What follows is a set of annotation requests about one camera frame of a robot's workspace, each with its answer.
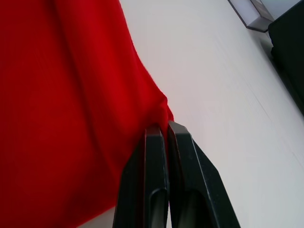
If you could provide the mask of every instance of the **red fabric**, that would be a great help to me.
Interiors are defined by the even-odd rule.
[[[0,29],[0,227],[74,227],[115,205],[167,99],[118,0],[1,1]]]

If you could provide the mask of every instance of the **black plastic part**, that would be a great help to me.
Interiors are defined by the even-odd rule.
[[[164,228],[168,202],[164,138],[153,126],[146,129],[123,170],[113,228]]]
[[[169,122],[170,211],[173,228],[239,228],[217,169],[187,129]]]

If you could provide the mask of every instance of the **red cloth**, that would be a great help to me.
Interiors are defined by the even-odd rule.
[[[1,1],[0,29],[0,227],[75,227],[115,205],[167,99],[118,0]]]

